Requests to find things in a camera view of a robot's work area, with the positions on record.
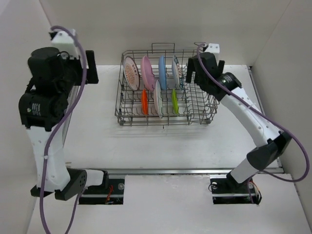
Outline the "small green plate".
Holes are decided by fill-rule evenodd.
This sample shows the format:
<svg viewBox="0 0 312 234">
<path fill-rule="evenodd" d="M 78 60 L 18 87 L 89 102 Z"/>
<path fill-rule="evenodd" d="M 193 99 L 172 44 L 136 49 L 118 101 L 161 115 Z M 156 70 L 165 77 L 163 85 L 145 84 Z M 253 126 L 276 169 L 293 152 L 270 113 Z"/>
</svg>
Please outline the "small green plate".
<svg viewBox="0 0 312 234">
<path fill-rule="evenodd" d="M 172 105 L 173 105 L 173 112 L 175 115 L 179 115 L 179 107 L 178 107 L 178 102 L 177 102 L 177 95 L 176 95 L 176 90 L 173 89 L 171 92 L 171 98 L 172 98 Z"/>
</svg>

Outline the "white plate dark line emblem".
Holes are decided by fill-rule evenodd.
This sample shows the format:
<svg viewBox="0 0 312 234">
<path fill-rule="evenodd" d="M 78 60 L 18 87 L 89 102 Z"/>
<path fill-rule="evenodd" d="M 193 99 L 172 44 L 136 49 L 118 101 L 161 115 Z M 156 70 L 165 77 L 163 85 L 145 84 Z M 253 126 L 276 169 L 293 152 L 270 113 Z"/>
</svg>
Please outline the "white plate dark line emblem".
<svg viewBox="0 0 312 234">
<path fill-rule="evenodd" d="M 158 80 L 156 81 L 155 88 L 154 88 L 154 103 L 155 103 L 155 109 L 156 109 L 157 115 L 160 118 L 163 118 L 161 87 L 160 87 L 160 83 Z"/>
</svg>

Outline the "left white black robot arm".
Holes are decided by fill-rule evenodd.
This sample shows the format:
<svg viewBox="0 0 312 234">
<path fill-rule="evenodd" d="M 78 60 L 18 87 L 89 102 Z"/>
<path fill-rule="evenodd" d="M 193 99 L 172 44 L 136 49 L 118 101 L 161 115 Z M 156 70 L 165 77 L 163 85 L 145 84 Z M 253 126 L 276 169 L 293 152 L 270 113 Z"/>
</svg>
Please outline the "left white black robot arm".
<svg viewBox="0 0 312 234">
<path fill-rule="evenodd" d="M 65 165 L 61 126 L 49 145 L 49 136 L 68 107 L 68 97 L 82 80 L 79 59 L 55 47 L 43 47 L 32 52 L 28 66 L 32 74 L 25 93 L 19 100 L 19 113 L 31 140 L 37 168 L 37 183 L 30 193 L 39 197 L 54 194 L 57 200 L 67 201 L 84 188 L 93 187 L 98 193 L 109 188 L 109 176 L 104 170 L 72 169 Z"/>
</svg>

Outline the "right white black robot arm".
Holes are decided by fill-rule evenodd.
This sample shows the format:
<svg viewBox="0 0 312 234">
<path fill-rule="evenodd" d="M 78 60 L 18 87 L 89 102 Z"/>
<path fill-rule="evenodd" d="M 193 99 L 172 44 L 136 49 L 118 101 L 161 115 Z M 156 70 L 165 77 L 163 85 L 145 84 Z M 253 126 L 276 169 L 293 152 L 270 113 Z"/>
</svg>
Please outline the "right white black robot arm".
<svg viewBox="0 0 312 234">
<path fill-rule="evenodd" d="M 285 151 L 292 138 L 260 115 L 241 82 L 233 73 L 224 73 L 223 65 L 210 52 L 201 53 L 199 57 L 190 57 L 186 82 L 194 81 L 201 90 L 230 110 L 253 139 L 255 148 L 227 174 L 227 189 L 237 192 L 250 177 L 274 162 Z"/>
</svg>

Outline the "white plate teal lettered rim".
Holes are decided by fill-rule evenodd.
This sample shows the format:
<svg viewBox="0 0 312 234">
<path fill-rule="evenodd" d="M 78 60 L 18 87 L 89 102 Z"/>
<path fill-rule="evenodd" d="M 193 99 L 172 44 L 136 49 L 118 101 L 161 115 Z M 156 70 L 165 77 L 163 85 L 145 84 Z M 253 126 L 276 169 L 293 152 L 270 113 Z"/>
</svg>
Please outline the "white plate teal lettered rim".
<svg viewBox="0 0 312 234">
<path fill-rule="evenodd" d="M 173 77 L 176 81 L 176 84 L 180 90 L 183 90 L 184 84 L 183 84 L 183 75 L 182 75 L 182 70 L 180 67 L 180 64 L 178 62 L 178 59 L 176 55 L 173 55 L 173 60 L 172 60 L 172 73 Z"/>
</svg>

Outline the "blue plate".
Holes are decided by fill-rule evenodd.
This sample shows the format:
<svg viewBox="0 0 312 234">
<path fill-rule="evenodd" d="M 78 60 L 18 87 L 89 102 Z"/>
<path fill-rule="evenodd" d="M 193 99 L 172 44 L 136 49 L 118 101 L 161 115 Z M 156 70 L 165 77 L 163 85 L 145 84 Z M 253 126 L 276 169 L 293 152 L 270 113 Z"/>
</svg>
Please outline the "blue plate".
<svg viewBox="0 0 312 234">
<path fill-rule="evenodd" d="M 160 56 L 158 61 L 158 71 L 160 87 L 162 90 L 167 90 L 165 57 L 163 55 Z"/>
</svg>

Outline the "white plate orange sunburst pattern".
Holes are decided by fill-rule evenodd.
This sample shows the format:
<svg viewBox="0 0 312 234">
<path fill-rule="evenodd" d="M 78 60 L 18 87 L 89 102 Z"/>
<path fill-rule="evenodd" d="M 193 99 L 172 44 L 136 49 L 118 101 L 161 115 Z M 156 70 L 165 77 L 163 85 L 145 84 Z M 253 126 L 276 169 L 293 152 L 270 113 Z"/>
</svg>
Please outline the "white plate orange sunburst pattern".
<svg viewBox="0 0 312 234">
<path fill-rule="evenodd" d="M 137 65 L 130 56 L 124 59 L 123 72 L 129 87 L 137 91 L 140 87 L 140 76 Z"/>
</svg>

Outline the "pink plate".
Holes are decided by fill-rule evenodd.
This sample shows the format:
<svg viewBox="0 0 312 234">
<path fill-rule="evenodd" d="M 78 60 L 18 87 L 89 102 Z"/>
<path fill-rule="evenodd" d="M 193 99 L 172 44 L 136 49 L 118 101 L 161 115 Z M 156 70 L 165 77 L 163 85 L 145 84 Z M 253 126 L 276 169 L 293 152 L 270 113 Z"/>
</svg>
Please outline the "pink plate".
<svg viewBox="0 0 312 234">
<path fill-rule="evenodd" d="M 142 79 L 143 79 L 143 83 L 145 87 L 148 90 L 153 91 L 155 87 L 154 74 L 153 74 L 151 62 L 147 56 L 144 56 L 141 59 L 140 68 L 141 68 L 141 75 L 142 75 Z"/>
</svg>

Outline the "small orange plate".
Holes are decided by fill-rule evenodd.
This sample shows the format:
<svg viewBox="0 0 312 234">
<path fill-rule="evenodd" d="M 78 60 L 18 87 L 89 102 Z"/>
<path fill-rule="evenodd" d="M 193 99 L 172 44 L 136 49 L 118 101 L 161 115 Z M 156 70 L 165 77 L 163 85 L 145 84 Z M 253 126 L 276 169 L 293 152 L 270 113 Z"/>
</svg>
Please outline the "small orange plate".
<svg viewBox="0 0 312 234">
<path fill-rule="evenodd" d="M 148 115 L 148 96 L 146 89 L 143 89 L 141 93 L 141 108 L 143 114 Z"/>
</svg>

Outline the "right aluminium rail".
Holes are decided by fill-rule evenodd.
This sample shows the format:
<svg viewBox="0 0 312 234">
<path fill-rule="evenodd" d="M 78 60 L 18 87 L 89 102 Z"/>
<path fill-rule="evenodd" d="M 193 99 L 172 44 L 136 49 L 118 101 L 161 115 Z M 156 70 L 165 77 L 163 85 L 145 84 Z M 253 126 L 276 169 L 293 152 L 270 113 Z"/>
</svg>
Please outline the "right aluminium rail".
<svg viewBox="0 0 312 234">
<path fill-rule="evenodd" d="M 256 86 L 255 81 L 254 81 L 254 77 L 253 77 L 253 73 L 252 73 L 252 67 L 247 65 L 247 70 L 248 70 L 248 73 L 249 73 L 251 84 L 253 86 L 253 91 L 255 93 L 256 105 L 259 108 L 260 112 L 262 114 L 265 114 L 265 111 L 263 109 L 263 105 L 262 105 L 262 102 L 261 102 L 261 99 L 260 99 L 260 96 L 259 96 L 259 92 L 258 92 L 257 86 Z M 273 174 L 283 174 L 284 173 L 284 169 L 283 169 L 283 166 L 281 164 L 280 159 L 279 158 L 276 159 L 275 163 L 276 163 L 277 166 L 274 167 L 274 168 L 273 167 L 269 167 L 269 168 L 267 168 L 267 171 L 270 172 L 270 173 L 273 173 Z"/>
</svg>

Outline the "front aluminium rail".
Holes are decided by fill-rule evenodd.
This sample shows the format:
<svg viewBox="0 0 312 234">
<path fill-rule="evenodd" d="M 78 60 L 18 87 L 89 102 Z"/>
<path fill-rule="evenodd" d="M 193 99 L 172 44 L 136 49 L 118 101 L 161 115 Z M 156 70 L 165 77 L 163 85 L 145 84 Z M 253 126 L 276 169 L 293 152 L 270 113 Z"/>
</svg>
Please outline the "front aluminium rail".
<svg viewBox="0 0 312 234">
<path fill-rule="evenodd" d="M 121 169 L 121 168 L 94 168 L 94 170 L 104 170 L 110 175 L 217 175 L 227 174 L 232 168 L 184 168 L 184 169 L 159 169 L 159 168 L 137 168 L 137 169 Z"/>
</svg>

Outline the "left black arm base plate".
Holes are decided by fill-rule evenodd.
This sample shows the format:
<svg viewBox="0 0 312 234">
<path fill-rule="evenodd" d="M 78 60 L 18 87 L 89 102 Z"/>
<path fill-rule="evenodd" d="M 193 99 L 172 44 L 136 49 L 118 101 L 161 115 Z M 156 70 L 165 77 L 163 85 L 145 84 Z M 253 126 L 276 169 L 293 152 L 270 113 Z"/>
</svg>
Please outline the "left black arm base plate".
<svg viewBox="0 0 312 234">
<path fill-rule="evenodd" d="M 108 187 L 90 186 L 79 198 L 79 205 L 122 205 L 125 178 L 109 179 Z"/>
</svg>

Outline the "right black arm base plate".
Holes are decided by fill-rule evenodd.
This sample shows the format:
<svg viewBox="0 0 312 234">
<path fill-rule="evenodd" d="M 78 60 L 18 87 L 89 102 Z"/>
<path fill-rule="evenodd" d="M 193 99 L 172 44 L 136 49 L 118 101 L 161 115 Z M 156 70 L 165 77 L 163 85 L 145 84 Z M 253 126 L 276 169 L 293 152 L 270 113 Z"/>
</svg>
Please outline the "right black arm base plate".
<svg viewBox="0 0 312 234">
<path fill-rule="evenodd" d="M 209 191 L 212 193 L 213 204 L 254 204 L 259 205 L 262 194 L 251 180 L 240 185 L 229 185 L 226 178 L 211 178 Z"/>
</svg>

